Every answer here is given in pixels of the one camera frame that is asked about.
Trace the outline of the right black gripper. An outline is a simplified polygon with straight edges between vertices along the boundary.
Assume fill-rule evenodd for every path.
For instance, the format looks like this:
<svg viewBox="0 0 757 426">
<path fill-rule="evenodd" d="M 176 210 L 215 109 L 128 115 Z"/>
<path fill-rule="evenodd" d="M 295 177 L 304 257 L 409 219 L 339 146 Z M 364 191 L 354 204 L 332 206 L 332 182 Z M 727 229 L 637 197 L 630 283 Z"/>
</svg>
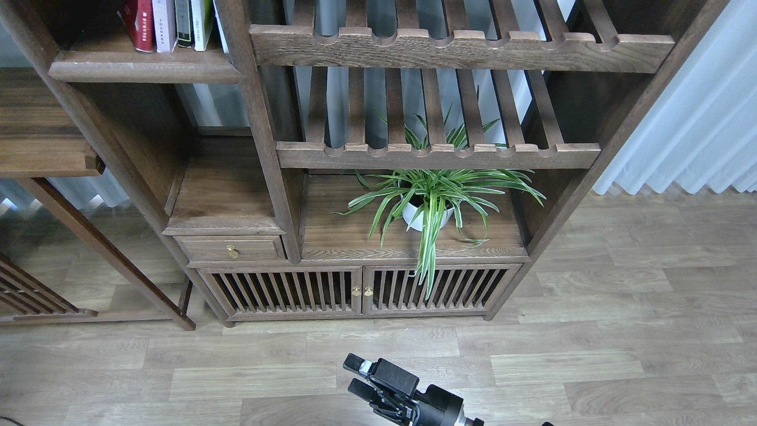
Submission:
<svg viewBox="0 0 757 426">
<path fill-rule="evenodd" d="M 428 385 L 425 393 L 419 393 L 419 378 L 386 359 L 371 362 L 350 353 L 343 368 L 368 380 L 352 379 L 348 391 L 394 424 L 484 425 L 480 418 L 465 415 L 462 397 L 437 385 Z"/>
</svg>

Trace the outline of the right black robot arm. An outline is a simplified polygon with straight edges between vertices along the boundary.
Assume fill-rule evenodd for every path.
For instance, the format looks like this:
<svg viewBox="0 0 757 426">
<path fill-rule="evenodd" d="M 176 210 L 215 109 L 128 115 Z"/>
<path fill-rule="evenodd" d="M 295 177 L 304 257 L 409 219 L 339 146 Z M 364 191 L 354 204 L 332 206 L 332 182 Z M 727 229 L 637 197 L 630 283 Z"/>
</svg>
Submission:
<svg viewBox="0 0 757 426">
<path fill-rule="evenodd" d="M 343 368 L 368 380 L 353 379 L 348 391 L 373 407 L 373 412 L 400 425 L 483 425 L 479 418 L 464 413 L 463 398 L 440 386 L 428 385 L 425 393 L 416 390 L 419 378 L 380 358 L 365 360 L 348 354 Z"/>
</svg>

